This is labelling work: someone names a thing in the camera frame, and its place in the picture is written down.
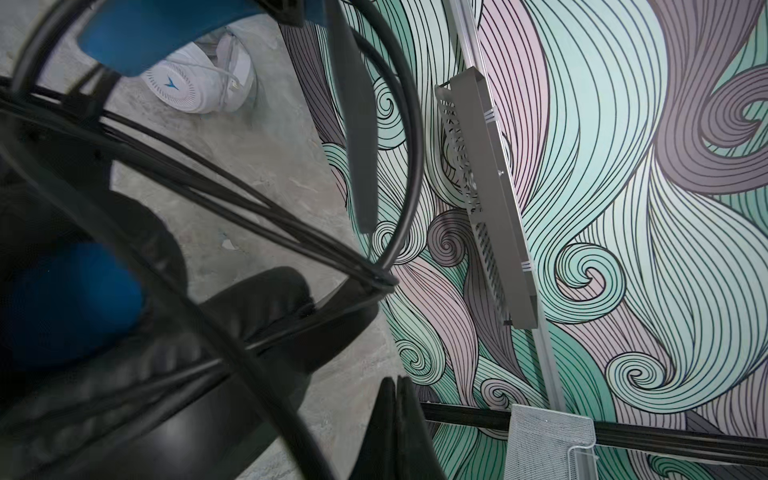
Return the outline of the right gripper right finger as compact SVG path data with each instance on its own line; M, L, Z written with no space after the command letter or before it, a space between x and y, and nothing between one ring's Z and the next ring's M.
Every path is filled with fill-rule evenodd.
M445 479L414 385L404 376L396 387L396 450L397 479Z

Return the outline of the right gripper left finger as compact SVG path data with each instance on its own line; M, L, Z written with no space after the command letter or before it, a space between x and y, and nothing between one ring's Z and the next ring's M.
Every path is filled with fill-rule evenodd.
M376 402L349 476L350 480L394 479L396 473L396 390L391 377L381 381Z

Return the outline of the black gaming headphones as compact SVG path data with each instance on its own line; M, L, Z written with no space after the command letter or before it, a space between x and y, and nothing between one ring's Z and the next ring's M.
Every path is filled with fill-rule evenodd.
M157 49L130 39L167 6L96 6L96 65L66 93L37 80L88 8L60 1L1 81L1 438L10 479L229 479L283 438L312 479L331 472L298 416L313 372L346 348L397 286L415 215L422 128L406 122L409 193L376 261L293 216L195 152L181 164L105 109L120 78ZM114 162L205 210L346 275L317 304L304 277L267 270L202 304L162 221L112 191Z

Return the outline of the white headphones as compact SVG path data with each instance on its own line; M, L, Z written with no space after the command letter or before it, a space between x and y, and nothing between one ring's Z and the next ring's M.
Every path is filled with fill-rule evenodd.
M188 114L235 112L257 86L253 60L226 30L216 43L191 42L146 70L141 79L166 105Z

